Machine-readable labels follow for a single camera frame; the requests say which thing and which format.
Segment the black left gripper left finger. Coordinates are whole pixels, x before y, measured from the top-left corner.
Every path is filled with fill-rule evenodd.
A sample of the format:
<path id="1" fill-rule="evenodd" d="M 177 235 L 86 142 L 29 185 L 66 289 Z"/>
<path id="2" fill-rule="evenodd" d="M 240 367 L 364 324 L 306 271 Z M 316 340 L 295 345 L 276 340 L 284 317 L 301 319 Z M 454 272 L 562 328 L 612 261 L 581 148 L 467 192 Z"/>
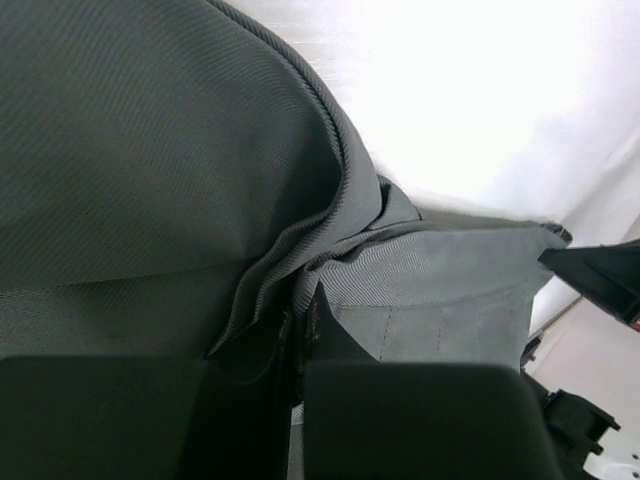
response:
<path id="1" fill-rule="evenodd" d="M 278 303 L 206 359 L 4 359 L 2 477 L 285 478 L 294 322 Z"/>

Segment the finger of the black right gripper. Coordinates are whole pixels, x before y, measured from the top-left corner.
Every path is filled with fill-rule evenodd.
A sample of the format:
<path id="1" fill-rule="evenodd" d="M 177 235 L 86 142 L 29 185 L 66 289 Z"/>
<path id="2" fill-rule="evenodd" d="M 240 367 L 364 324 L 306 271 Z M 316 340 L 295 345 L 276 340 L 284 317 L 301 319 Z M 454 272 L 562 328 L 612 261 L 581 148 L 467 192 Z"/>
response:
<path id="1" fill-rule="evenodd" d="M 538 261 L 607 314 L 639 331 L 639 240 L 547 249 Z"/>

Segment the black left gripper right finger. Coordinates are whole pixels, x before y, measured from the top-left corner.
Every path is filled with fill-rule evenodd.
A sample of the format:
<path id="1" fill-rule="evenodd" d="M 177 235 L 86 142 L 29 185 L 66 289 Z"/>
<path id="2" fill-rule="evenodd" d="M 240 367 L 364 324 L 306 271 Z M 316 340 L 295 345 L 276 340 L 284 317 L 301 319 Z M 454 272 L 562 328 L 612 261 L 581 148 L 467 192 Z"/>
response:
<path id="1" fill-rule="evenodd" d="M 382 363 L 318 287 L 304 334 L 307 479 L 555 479 L 536 399 L 510 368 Z"/>

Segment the grey pleated skirt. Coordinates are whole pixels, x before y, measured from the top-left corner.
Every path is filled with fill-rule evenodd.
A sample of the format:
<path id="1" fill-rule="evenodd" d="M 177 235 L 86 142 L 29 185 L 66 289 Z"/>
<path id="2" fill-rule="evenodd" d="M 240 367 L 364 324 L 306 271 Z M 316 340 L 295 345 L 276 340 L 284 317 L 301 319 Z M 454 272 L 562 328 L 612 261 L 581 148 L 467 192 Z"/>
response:
<path id="1" fill-rule="evenodd" d="M 560 225 L 421 212 L 223 1 L 1 5 L 1 358 L 202 358 L 323 287 L 385 362 L 517 368 Z"/>

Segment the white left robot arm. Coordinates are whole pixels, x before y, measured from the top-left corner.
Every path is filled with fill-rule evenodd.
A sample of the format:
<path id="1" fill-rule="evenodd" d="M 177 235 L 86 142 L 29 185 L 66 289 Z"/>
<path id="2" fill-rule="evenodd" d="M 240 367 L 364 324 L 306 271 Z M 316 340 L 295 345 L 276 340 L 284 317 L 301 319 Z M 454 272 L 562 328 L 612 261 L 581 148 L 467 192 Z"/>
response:
<path id="1" fill-rule="evenodd" d="M 318 290 L 209 360 L 1 363 L 5 479 L 583 479 L 615 420 L 511 369 L 384 364 Z"/>

